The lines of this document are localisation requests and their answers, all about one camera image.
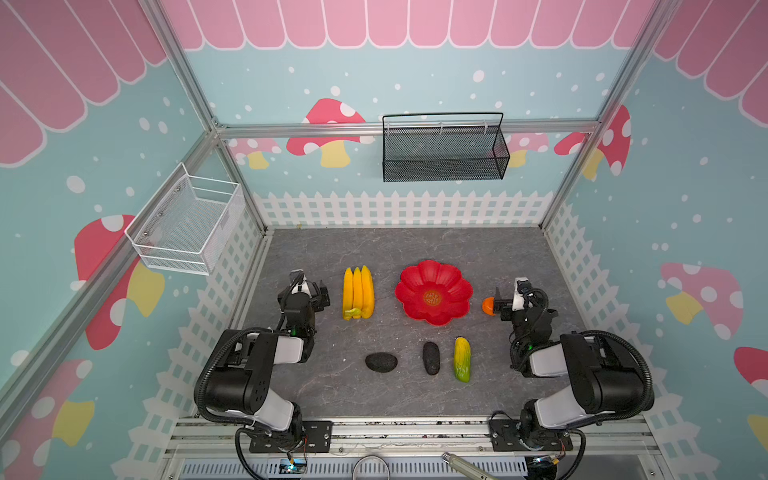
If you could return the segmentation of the orange fake fruit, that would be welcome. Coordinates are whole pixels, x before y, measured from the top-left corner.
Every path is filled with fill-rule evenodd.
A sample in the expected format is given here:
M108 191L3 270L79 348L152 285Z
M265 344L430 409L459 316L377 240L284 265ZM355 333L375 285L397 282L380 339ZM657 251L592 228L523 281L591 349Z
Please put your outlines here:
M482 311L490 316L495 315L495 299L493 297L488 297L483 300Z

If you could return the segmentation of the yellow banana bunch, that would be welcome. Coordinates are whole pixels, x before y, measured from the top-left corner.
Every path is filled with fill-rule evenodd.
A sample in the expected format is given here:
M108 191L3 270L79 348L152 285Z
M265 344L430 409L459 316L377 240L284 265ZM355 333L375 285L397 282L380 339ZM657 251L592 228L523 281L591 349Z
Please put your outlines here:
M347 268L343 278L342 318L369 319L375 309L374 281L367 266Z

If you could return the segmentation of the yellow green mango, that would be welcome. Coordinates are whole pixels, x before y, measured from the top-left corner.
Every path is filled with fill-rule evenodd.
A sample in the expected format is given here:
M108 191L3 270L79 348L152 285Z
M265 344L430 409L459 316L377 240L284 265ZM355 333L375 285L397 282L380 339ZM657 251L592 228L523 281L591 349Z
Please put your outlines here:
M457 337L454 343L454 375L462 383L469 383L471 379L472 350L469 341L464 337Z

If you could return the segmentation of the dark avocado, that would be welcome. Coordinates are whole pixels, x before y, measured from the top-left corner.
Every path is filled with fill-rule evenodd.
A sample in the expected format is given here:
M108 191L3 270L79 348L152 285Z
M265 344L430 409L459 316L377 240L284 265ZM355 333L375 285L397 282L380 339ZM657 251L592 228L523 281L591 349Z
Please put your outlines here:
M422 361L426 373L430 376L437 375L441 367L440 350L436 343L425 342L422 348Z
M375 352L365 357L365 365L376 373L389 373L398 366L398 358L388 352Z

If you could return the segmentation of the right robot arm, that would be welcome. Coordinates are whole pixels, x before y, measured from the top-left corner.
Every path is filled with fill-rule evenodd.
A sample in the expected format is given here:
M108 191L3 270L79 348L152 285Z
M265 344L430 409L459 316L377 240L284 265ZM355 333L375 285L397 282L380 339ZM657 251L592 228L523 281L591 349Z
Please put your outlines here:
M571 432L650 410L655 401L651 368L621 336L585 330L553 337L558 312L549 297L526 279L514 296L499 293L483 303L486 313L512 325L510 368L525 378L565 378L560 391L526 402L518 419L489 420L491 433L506 445L529 451L570 447Z

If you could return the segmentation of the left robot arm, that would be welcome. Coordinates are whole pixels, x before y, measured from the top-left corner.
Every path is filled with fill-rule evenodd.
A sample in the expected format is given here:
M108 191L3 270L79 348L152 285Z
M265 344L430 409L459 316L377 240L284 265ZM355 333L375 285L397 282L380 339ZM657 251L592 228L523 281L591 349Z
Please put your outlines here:
M315 316L330 305L327 287L302 277L278 295L281 318L274 329L227 329L195 384L200 416L237 424L282 450L305 438L300 407L270 386L276 365L302 364L315 344Z

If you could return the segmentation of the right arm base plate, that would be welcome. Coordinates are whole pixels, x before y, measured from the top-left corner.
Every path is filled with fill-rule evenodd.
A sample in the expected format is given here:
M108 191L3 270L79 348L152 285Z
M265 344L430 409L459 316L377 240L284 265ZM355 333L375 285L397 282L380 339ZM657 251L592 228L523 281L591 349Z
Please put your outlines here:
M573 442L563 430L548 430L533 423L525 426L519 419L494 417L488 420L494 452L570 452Z

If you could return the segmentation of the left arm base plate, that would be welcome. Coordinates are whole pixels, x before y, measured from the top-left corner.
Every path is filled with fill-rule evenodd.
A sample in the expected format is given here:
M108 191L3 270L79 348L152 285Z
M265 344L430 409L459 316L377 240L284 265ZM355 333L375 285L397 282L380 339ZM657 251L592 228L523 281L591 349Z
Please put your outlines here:
M250 453L329 453L334 423L327 420L304 420L283 432L248 429Z

